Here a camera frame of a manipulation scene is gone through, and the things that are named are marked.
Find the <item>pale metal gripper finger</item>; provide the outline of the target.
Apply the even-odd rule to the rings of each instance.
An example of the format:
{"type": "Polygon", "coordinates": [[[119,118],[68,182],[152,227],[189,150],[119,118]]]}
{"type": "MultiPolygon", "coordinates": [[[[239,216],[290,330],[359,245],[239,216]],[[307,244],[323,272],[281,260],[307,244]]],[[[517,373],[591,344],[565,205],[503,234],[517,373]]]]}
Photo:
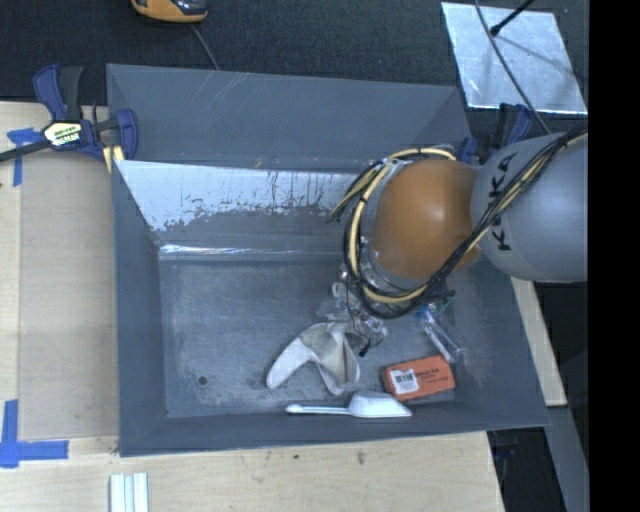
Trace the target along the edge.
{"type": "Polygon", "coordinates": [[[457,346],[451,341],[450,337],[434,324],[427,324],[424,330],[444,359],[447,362],[455,362],[457,346]]]}
{"type": "Polygon", "coordinates": [[[450,329],[447,327],[446,324],[439,322],[439,325],[440,325],[440,329],[442,329],[450,337],[451,341],[457,346],[457,354],[456,354],[455,362],[461,362],[465,355],[465,348],[462,346],[460,340],[450,332],[450,329]]]}

